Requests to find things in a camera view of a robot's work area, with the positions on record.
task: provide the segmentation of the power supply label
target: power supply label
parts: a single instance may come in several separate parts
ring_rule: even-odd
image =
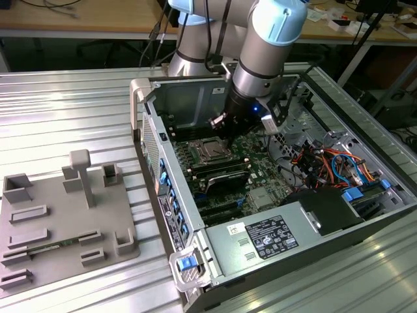
[[[281,215],[246,226],[260,258],[266,260],[298,246]]]

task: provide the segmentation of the motherboard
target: motherboard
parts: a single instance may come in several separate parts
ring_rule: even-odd
[[[267,140],[253,131],[230,148],[219,137],[173,142],[206,225],[277,207],[292,192],[268,155]]]

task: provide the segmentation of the aluminum workbench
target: aluminum workbench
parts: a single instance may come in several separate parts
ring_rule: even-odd
[[[304,63],[286,70],[302,70]],[[0,312],[182,312],[137,161],[129,123],[129,83],[160,70],[118,69],[0,75],[0,177],[61,175],[69,151],[88,149],[92,167],[123,172],[141,255],[0,300]],[[417,180],[415,156],[321,70],[309,74],[391,159]],[[315,113],[332,130],[312,98]],[[417,212],[364,243],[236,297],[212,312],[415,312]]]

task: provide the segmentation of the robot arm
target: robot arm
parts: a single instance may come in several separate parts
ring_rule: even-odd
[[[193,14],[190,15],[190,26],[207,27],[205,1],[208,0],[169,0],[169,4],[181,10],[183,16],[185,13]],[[261,118],[264,125],[269,125],[269,129],[280,126],[287,116],[288,107],[280,105],[278,97],[272,94],[272,88],[293,43],[301,34],[307,17],[306,5],[301,0],[210,0],[208,5],[210,18],[223,21],[210,21],[212,30],[216,29],[216,24],[227,22],[227,27],[217,26],[219,31],[212,31],[212,49],[216,46],[217,50],[222,51],[222,44],[225,44],[224,54],[239,59],[224,110],[219,117],[210,121],[213,129],[231,143],[236,136],[249,131]],[[247,27],[244,39],[243,27]],[[240,34],[230,40],[234,45],[224,42],[227,30]],[[202,64],[203,53],[207,50],[207,46],[201,49],[205,37],[202,32],[205,33],[203,28],[199,31],[195,29],[195,35],[191,38],[184,36],[169,66],[170,75],[207,74]],[[200,54],[192,55],[197,50]]]

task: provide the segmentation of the wire bundle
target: wire bundle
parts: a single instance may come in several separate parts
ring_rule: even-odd
[[[315,150],[318,149],[303,148],[300,154],[291,161],[293,168],[295,166],[299,168],[304,167],[305,173],[307,173],[306,169],[312,164],[312,160],[314,161],[314,167],[307,173],[307,178],[303,180],[303,183],[308,188],[319,188],[325,185],[346,188],[357,185],[354,181],[349,180],[351,172],[348,166],[352,166],[355,169],[357,176],[363,184],[375,181],[364,164],[364,160],[360,157],[352,155],[348,151],[320,149],[321,154],[317,154]]]

